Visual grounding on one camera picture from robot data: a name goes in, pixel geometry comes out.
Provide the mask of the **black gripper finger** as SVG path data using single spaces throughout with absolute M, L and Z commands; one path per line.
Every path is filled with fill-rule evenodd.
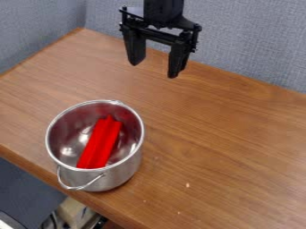
M 168 72 L 167 77 L 173 79 L 185 69 L 189 56 L 189 46 L 185 44 L 173 44 L 168 54 Z
M 125 25 L 121 26 L 120 30 L 129 63 L 137 65 L 145 57 L 145 38 L 137 30 Z

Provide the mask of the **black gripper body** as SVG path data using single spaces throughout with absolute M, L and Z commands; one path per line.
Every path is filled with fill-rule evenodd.
M 196 50 L 201 27 L 183 16 L 184 0 L 142 0 L 142 7 L 122 6 L 120 30 L 172 46 L 177 40 Z

